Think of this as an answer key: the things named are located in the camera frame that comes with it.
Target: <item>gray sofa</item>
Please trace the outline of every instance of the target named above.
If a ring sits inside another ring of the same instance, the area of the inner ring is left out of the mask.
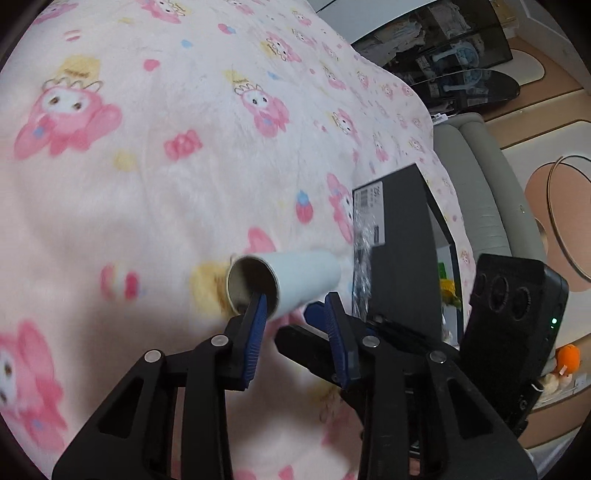
[[[434,128],[434,149],[462,209],[474,258],[482,253],[546,261],[540,233],[521,185],[477,113]]]

